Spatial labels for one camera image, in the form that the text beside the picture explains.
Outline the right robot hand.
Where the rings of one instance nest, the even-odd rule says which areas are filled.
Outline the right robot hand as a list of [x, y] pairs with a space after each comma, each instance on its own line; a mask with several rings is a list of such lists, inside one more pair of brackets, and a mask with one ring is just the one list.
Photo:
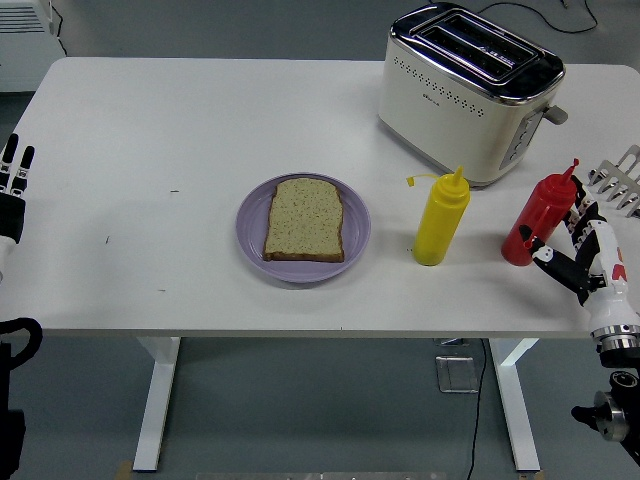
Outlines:
[[639, 334], [639, 315], [628, 301], [626, 268], [613, 228], [599, 212], [599, 205], [582, 182], [576, 187], [573, 206], [564, 216], [571, 236], [573, 258], [548, 246], [538, 231], [519, 226], [523, 246], [547, 275], [574, 292], [590, 315], [591, 335], [602, 340], [609, 334]]

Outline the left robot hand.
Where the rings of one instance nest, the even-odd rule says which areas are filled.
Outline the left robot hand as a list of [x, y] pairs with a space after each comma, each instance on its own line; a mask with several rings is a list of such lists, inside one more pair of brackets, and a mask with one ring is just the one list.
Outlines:
[[12, 133], [1, 156], [1, 271], [10, 253], [19, 244], [24, 227], [26, 202], [22, 198], [28, 185], [28, 175], [35, 148], [26, 146], [17, 170], [12, 174], [19, 135]]

